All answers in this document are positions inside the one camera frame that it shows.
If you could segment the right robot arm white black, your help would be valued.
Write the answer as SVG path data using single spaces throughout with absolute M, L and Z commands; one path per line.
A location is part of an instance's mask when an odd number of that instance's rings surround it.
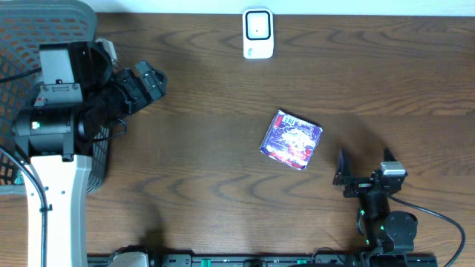
M 379 168 L 368 177 L 353 175 L 347 153 L 341 150 L 338 154 L 332 183 L 344 188 L 344 197 L 358 199 L 357 231 L 366 237 L 374 254 L 401 254 L 414 249 L 418 220 L 413 214 L 391 211 L 388 202 L 402 189 L 406 176 L 403 164 L 387 148 Z

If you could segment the purple pink snack packet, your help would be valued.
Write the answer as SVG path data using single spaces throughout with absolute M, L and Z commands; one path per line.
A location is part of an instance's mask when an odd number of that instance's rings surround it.
M 297 170 L 305 169 L 323 128 L 283 110 L 275 114 L 260 146 L 262 154 Z

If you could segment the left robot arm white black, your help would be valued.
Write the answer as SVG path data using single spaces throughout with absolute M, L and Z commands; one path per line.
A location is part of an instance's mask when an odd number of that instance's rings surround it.
M 166 94 L 164 72 L 141 61 L 115 71 L 106 41 L 43 44 L 43 81 L 13 123 L 26 176 L 28 264 L 86 266 L 85 202 L 99 132 Z

